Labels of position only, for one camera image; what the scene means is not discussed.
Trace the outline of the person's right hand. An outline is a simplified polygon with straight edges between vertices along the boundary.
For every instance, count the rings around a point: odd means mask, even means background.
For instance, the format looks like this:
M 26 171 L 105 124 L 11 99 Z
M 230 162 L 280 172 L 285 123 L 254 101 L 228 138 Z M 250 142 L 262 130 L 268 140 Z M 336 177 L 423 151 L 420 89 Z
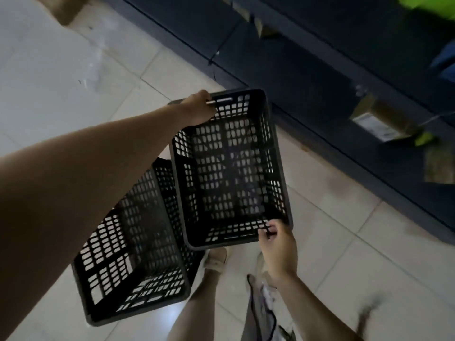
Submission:
M 276 282 L 297 277 L 297 243 L 289 226 L 272 219 L 268 221 L 268 232 L 273 234 L 273 240 L 259 245 L 270 277 Z

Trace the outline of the person's left hand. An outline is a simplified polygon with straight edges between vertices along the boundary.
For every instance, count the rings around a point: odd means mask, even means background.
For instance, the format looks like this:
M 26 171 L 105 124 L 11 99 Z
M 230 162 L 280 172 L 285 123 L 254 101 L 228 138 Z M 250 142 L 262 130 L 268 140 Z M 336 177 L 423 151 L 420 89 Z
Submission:
M 179 125 L 179 129 L 184 129 L 189 126 L 197 126 L 209 119 L 200 119 L 197 114 L 197 93 L 191 94 L 179 103 L 170 105 L 172 114 Z

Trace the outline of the black perforated plastic crate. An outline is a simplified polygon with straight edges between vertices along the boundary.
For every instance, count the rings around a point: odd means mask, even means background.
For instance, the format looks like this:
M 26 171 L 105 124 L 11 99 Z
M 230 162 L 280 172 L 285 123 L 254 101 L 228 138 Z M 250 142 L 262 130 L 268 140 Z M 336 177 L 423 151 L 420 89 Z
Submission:
M 270 103 L 261 89 L 212 94 L 216 114 L 170 148 L 183 237 L 195 251 L 258 241 L 293 217 Z
M 87 322 L 99 327 L 186 300 L 203 256 L 184 241 L 172 162 L 157 158 L 72 262 Z

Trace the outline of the person's right forearm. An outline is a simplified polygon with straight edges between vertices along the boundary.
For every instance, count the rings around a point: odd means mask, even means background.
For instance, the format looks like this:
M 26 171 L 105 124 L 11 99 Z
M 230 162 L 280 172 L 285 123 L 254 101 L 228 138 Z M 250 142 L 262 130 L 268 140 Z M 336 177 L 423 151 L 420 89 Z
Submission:
M 334 315 L 293 272 L 270 274 L 305 341 L 363 341 Z

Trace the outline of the person's left forearm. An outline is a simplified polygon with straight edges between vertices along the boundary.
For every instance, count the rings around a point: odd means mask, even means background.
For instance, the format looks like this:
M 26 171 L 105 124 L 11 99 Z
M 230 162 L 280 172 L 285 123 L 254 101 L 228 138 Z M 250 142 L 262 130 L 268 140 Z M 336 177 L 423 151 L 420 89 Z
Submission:
M 187 120 L 166 106 L 0 158 L 0 341 Z

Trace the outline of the beige left shoe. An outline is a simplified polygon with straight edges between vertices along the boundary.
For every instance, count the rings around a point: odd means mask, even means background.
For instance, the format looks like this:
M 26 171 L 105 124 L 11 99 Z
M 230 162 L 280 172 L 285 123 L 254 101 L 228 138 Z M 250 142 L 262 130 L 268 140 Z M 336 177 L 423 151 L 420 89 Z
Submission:
M 206 259 L 203 263 L 203 268 L 222 274 L 230 254 L 230 247 L 217 247 L 208 250 Z

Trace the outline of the grey patterned garment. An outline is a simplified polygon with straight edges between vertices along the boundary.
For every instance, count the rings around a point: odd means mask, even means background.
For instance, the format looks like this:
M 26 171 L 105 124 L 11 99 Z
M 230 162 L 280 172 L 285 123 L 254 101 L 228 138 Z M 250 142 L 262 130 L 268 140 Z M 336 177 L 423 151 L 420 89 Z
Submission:
M 249 300 L 241 341 L 297 341 L 294 331 L 278 324 L 273 311 L 272 289 L 252 275 L 247 275 Z

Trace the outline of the row of shelf price tags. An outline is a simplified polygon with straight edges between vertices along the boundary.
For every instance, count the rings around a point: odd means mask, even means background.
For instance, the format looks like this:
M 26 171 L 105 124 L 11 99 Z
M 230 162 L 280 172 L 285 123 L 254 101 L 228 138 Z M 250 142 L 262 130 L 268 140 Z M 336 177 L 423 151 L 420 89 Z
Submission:
M 236 11 L 246 22 L 254 24 L 260 39 L 273 38 L 280 35 L 280 32 L 264 23 L 258 16 L 248 11 L 241 6 L 238 2 L 233 0 L 221 0 L 227 4 L 231 9 Z

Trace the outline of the person's left leg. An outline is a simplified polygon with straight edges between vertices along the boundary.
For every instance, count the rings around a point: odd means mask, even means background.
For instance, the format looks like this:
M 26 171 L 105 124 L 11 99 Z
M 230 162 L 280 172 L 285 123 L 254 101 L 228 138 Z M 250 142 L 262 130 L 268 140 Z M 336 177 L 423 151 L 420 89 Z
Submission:
M 201 283 L 180 312 L 167 341 L 213 341 L 216 290 L 221 274 L 206 269 Z

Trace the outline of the dark blue shelf unit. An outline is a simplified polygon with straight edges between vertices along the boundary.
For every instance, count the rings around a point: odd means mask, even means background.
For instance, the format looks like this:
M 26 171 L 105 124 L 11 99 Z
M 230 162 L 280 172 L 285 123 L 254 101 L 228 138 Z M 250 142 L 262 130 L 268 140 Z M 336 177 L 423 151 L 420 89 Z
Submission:
M 354 86 L 316 56 L 289 39 L 260 39 L 240 25 L 221 59 L 209 55 L 239 16 L 221 0 L 101 0 L 219 85 L 257 87 L 272 103 L 274 121 L 297 140 L 390 206 L 419 230 L 455 246 L 455 192 L 418 182 L 423 159 L 418 149 L 379 144 L 348 120 Z

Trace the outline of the cardboard box with white label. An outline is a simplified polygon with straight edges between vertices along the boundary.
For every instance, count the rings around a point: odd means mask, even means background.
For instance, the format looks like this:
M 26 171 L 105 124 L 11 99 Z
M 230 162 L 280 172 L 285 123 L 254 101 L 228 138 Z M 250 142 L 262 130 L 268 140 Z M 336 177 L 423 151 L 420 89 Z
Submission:
M 367 93 L 350 116 L 355 124 L 382 143 L 405 139 L 418 134 L 421 127 L 375 95 Z

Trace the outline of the small green item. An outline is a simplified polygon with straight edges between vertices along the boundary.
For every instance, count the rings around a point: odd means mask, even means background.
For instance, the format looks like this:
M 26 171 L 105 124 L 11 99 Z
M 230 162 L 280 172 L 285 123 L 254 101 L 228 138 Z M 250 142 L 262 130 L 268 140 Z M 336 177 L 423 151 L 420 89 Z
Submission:
M 423 131 L 420 132 L 414 139 L 414 146 L 415 147 L 423 147 L 429 145 L 437 140 L 437 137 L 434 136 L 432 133 Z

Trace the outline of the brown woven item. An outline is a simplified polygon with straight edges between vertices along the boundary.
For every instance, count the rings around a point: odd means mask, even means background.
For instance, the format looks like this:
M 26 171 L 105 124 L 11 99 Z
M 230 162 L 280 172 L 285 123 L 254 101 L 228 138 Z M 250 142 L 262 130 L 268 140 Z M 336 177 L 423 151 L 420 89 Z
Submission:
M 424 182 L 455 184 L 455 152 L 450 145 L 437 141 L 426 146 Z

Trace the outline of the bright green package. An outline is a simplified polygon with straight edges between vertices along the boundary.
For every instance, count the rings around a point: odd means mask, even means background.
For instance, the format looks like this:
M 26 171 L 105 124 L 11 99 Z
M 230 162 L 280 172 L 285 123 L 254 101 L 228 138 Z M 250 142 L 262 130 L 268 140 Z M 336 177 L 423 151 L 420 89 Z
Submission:
M 419 9 L 455 22 L 455 0 L 398 0 L 407 9 Z

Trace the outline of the blue package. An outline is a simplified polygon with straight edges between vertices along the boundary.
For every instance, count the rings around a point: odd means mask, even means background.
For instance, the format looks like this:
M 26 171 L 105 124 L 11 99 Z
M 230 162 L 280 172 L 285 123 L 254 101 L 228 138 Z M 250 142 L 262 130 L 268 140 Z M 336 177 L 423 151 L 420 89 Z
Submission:
M 455 84 L 455 39 L 449 41 L 433 59 L 430 70 L 439 78 Z

